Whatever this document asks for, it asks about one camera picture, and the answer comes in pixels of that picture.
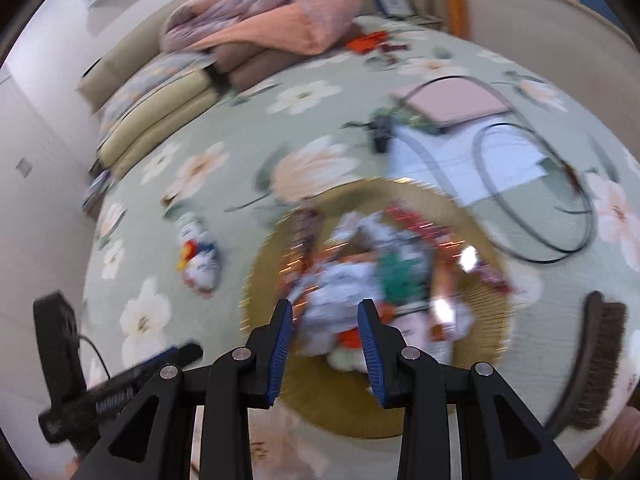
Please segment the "white Hello Kitty plush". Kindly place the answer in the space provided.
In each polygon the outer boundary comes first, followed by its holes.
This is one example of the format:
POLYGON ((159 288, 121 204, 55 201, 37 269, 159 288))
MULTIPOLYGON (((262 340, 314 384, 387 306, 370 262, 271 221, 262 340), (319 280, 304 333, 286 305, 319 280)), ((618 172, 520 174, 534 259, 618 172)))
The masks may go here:
POLYGON ((186 212, 177 220, 179 260, 177 270, 183 283, 197 294, 210 297, 221 276, 218 248, 204 220, 186 212))

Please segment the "green plastic piece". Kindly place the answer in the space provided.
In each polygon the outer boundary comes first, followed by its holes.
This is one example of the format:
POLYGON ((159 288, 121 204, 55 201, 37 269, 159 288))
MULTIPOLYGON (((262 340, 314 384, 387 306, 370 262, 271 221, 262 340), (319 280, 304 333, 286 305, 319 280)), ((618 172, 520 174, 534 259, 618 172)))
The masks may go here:
POLYGON ((394 306, 424 300, 432 274, 429 252, 383 252, 376 259, 378 281, 384 299, 394 306))

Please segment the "long maroon snack wrapper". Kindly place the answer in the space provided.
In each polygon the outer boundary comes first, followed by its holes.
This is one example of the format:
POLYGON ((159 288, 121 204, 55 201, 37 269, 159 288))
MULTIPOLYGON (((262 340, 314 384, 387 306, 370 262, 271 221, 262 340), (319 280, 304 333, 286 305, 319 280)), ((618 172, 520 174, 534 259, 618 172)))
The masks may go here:
POLYGON ((320 226, 321 214, 312 207, 302 207, 292 214, 293 229, 279 272, 279 297, 284 298, 306 272, 312 259, 314 240, 320 226))

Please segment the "pile of trash in tray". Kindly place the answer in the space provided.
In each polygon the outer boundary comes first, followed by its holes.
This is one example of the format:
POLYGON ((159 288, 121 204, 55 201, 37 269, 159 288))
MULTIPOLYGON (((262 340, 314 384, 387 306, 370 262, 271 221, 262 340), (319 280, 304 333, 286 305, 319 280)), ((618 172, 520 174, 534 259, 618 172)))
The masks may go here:
POLYGON ((357 328, 362 300, 372 300, 381 321, 400 330, 407 344, 448 364, 475 322, 461 298, 462 276, 496 292, 510 290, 474 246, 404 203, 372 214, 346 212, 318 246, 322 221, 311 206, 294 211, 279 294, 293 306, 298 353, 322 356, 339 372, 366 369, 357 328))

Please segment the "floral green quilted bedspread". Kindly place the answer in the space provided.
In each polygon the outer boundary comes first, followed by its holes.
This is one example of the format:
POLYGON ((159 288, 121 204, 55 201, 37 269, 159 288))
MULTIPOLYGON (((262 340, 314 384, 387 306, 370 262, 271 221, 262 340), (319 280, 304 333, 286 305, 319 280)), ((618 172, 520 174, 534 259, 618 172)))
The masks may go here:
POLYGON ((620 371, 601 425, 567 428, 558 445, 581 462, 612 425, 639 379, 639 167, 600 120, 548 79, 498 53, 413 24, 364 16, 401 44, 397 65, 342 49, 303 62, 244 103, 223 99, 134 166, 108 192, 89 261, 80 345, 89 385, 173 344, 194 339, 211 361, 237 346, 257 314, 248 282, 280 220, 306 197, 386 177, 387 155, 365 131, 342 129, 388 107, 394 89, 441 76, 485 81, 514 113, 496 117, 525 131, 546 154, 548 176, 467 206, 493 245, 512 292, 504 308, 480 307, 459 354, 490 353, 540 419, 558 404, 579 344, 582 300, 600 290, 627 307, 620 371), (218 248, 220 282, 210 297, 177 270, 177 220, 202 218, 218 248))

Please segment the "brown bristle brush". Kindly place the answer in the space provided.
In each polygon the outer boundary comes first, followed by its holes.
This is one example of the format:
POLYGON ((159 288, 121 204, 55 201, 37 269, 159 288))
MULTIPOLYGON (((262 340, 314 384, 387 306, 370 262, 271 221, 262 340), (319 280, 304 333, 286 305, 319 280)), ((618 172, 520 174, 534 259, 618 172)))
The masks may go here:
POLYGON ((558 404, 544 428, 556 438, 567 427, 593 430, 600 425, 617 377, 623 351, 627 307, 595 290, 582 304, 582 329, 574 366, 558 404))

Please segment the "white wardrobe cabinet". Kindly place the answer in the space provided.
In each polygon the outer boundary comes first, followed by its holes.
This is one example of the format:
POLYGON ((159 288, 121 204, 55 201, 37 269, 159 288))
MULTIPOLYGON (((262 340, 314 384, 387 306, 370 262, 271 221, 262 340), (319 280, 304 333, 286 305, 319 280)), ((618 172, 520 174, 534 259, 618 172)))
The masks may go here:
POLYGON ((36 479, 62 479, 74 452, 43 439, 49 404, 32 303, 59 290, 79 309, 94 224, 85 168, 1 73, 1 428, 36 479))

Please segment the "white paper sheet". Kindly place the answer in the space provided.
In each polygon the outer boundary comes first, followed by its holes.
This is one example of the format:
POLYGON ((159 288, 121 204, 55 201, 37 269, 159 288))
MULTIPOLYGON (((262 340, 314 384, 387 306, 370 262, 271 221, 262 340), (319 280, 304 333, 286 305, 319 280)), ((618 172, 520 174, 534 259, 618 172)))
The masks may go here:
POLYGON ((549 157, 525 131, 495 117, 435 136, 396 126, 386 177, 434 186, 461 206, 548 176, 549 157))

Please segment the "bedside table with books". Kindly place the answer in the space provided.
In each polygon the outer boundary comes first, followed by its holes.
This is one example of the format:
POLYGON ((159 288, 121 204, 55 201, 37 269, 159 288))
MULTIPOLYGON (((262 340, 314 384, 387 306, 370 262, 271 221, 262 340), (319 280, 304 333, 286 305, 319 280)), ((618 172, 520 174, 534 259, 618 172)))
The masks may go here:
POLYGON ((81 209, 86 216, 98 220, 104 196, 113 183, 112 172, 96 160, 89 170, 92 181, 88 187, 81 209))

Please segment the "black power adapter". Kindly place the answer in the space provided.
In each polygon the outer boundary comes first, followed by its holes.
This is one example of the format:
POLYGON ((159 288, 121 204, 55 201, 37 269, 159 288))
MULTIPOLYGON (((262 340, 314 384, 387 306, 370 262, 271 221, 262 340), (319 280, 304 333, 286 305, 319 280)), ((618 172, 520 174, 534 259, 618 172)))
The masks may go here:
POLYGON ((374 115, 365 122, 345 122, 342 129, 357 128, 364 130, 370 140, 374 154, 385 154, 393 137, 393 119, 387 115, 374 115))

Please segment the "stacked cream yellow pillows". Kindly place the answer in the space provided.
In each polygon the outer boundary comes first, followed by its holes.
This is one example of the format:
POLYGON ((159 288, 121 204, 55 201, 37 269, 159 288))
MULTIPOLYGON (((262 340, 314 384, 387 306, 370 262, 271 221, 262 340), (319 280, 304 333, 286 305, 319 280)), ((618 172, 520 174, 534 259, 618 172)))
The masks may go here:
POLYGON ((121 178, 135 164, 218 100, 208 53, 161 53, 123 70, 114 58, 95 62, 77 90, 99 115, 96 159, 121 178))

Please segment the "pink laptop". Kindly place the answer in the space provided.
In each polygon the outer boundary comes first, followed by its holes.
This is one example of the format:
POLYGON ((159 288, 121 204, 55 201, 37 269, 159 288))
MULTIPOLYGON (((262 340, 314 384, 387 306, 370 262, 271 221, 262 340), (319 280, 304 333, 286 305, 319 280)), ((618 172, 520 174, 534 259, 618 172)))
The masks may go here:
POLYGON ((411 117, 416 116, 438 130, 503 115, 511 110, 508 102, 487 84, 467 76, 445 76, 401 87, 392 90, 390 97, 411 117))

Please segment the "red orange cloth item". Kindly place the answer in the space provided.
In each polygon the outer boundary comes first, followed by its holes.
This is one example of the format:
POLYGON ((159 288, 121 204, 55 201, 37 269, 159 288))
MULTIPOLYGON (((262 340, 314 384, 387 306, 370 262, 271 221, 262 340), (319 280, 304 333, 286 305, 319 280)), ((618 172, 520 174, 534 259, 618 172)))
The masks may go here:
POLYGON ((393 52, 409 51, 411 47, 408 44, 391 44, 389 32, 386 30, 378 30, 370 32, 367 35, 356 37, 346 44, 346 48, 359 55, 369 54, 373 51, 381 51, 383 54, 393 52))

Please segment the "pink folded blanket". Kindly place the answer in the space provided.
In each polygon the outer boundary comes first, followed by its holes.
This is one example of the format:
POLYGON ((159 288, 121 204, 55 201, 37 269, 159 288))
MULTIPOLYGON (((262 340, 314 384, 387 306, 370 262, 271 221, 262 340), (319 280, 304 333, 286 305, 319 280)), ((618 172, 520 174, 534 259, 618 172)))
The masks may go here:
POLYGON ((213 55, 237 92, 355 37, 362 0, 186 0, 160 29, 160 50, 213 55))

